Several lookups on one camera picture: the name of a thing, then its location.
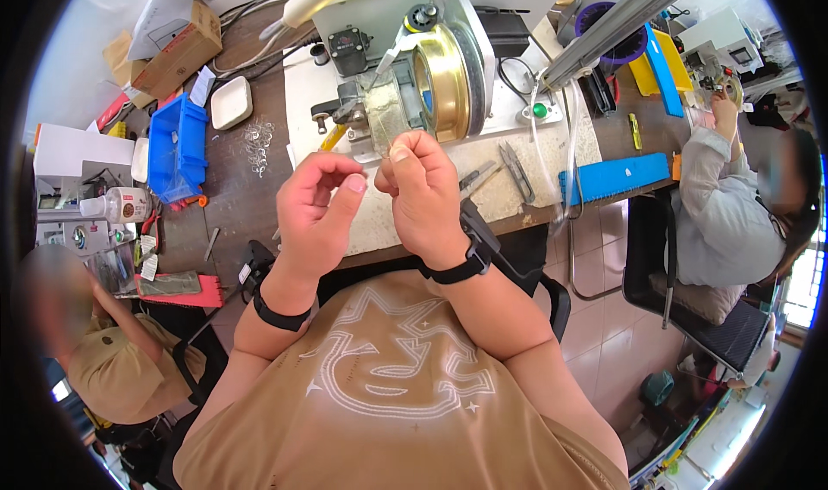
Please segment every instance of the purple spool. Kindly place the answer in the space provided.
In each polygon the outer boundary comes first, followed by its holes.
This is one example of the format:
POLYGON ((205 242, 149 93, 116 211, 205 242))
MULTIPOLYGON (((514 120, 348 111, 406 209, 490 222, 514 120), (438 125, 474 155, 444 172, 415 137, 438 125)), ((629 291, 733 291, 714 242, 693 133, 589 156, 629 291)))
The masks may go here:
MULTIPOLYGON (((586 30, 594 25, 598 19, 606 14, 615 3, 612 1, 599 1, 586 6, 574 20, 574 34, 581 37, 586 30)), ((601 62, 618 66, 626 64, 641 57, 647 49, 647 29, 642 26, 632 35, 621 41, 612 50, 601 56, 601 62)))

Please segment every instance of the brass wheel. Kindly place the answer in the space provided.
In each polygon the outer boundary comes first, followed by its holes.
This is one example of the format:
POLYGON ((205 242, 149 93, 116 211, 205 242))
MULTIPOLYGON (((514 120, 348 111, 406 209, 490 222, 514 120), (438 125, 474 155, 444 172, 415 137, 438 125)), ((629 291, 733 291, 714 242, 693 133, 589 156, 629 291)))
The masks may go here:
POLYGON ((417 43, 414 81, 437 141, 465 138, 470 114, 468 78, 457 41, 442 24, 417 43))

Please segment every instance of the black wristband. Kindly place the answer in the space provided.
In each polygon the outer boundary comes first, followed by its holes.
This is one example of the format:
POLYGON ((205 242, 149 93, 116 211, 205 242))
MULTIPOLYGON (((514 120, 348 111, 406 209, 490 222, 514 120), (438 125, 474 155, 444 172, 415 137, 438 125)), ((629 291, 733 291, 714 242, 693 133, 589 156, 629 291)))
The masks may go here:
POLYGON ((472 239, 469 249, 466 250, 466 261, 457 267, 446 270, 432 270, 423 264, 420 267, 420 273, 426 279, 432 278, 442 286, 450 286, 472 276, 484 275, 489 270, 489 265, 492 262, 490 258, 480 256, 477 251, 478 245, 479 243, 472 239))
POLYGON ((265 323, 278 329, 298 332, 302 324, 305 323, 305 320, 311 316, 311 310, 313 307, 307 309, 306 312, 295 316, 285 316, 284 314, 273 312, 271 309, 267 308, 264 300, 262 300, 262 293, 259 290, 259 287, 260 286, 256 286, 254 289, 254 309, 256 309, 258 317, 265 323))

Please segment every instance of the small white bottle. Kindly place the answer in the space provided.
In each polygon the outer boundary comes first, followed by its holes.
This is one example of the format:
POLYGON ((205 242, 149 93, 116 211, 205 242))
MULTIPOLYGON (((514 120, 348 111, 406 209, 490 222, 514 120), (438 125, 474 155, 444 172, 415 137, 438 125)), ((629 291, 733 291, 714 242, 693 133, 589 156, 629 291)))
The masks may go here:
POLYGON ((114 187, 106 195, 80 201, 84 217, 103 217, 112 224, 142 223, 151 212, 149 193, 143 188, 114 187))

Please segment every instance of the white envelope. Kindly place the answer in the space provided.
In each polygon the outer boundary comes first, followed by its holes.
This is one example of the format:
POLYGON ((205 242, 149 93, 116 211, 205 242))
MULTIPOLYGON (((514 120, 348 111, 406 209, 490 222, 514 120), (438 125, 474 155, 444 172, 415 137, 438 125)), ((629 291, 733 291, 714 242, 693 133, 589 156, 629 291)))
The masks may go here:
POLYGON ((192 10, 193 0, 149 0, 132 31, 127 60, 155 57, 190 24, 192 10))

